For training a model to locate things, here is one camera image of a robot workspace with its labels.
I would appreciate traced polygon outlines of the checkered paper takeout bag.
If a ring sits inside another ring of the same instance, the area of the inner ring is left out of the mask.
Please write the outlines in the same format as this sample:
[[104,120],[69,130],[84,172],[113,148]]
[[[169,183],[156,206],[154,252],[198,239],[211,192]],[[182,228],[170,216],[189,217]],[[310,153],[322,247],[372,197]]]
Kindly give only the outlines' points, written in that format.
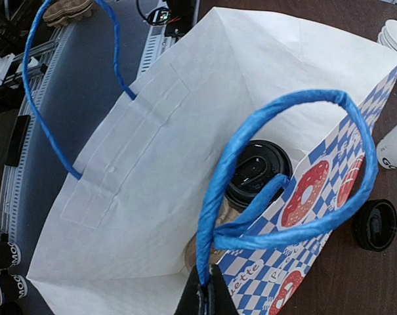
[[[215,7],[130,85],[112,91],[144,26],[130,4],[75,25],[46,128],[66,171],[27,277],[54,314],[173,314],[211,248],[238,314],[277,314],[333,229],[369,197],[371,137],[397,52],[321,23]],[[280,146],[276,175],[239,212],[226,199],[252,140]]]

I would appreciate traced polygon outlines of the stack of paper cups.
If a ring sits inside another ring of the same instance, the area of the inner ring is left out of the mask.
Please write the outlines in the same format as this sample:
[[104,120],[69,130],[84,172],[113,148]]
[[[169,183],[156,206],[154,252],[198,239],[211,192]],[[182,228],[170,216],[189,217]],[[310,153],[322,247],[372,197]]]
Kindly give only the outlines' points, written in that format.
[[397,20],[387,20],[377,36],[378,44],[397,52]]

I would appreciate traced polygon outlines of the black coffee cup lid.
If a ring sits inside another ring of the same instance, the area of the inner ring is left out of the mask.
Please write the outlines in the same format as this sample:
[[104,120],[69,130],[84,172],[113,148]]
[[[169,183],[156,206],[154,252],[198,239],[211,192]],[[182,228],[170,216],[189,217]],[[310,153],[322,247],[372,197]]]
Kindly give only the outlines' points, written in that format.
[[252,140],[238,158],[234,176],[226,189],[230,205],[242,212],[276,175],[291,177],[293,168],[286,152],[267,140]]

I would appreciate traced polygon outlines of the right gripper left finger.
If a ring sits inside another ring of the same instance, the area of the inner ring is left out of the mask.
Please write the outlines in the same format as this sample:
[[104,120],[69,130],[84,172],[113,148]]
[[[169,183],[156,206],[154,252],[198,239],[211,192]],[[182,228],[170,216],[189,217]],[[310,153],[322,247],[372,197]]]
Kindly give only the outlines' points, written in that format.
[[190,271],[174,315],[204,315],[206,303],[206,287],[201,285],[197,268],[194,266]]

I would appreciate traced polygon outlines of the stack of black lids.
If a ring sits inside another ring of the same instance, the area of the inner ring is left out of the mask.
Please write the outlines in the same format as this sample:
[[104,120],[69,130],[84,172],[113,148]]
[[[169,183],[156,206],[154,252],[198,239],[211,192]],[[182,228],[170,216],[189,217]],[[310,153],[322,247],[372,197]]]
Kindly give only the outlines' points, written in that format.
[[387,199],[366,201],[352,218],[352,235],[367,251],[381,252],[393,242],[397,231],[397,212]]

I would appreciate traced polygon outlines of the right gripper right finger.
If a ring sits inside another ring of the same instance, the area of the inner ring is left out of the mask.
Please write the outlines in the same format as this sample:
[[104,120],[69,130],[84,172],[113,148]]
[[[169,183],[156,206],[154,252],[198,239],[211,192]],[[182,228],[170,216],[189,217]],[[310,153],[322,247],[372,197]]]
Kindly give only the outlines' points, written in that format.
[[207,284],[206,314],[238,315],[236,306],[218,266],[210,266]]

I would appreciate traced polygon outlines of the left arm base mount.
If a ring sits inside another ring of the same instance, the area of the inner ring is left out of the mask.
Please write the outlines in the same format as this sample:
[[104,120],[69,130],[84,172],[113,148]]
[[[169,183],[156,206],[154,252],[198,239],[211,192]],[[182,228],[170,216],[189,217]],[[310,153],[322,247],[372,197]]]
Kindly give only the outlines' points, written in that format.
[[196,23],[196,10],[199,1],[172,0],[164,1],[165,6],[155,8],[145,15],[136,0],[137,12],[152,27],[164,27],[165,37],[180,38],[188,33]]

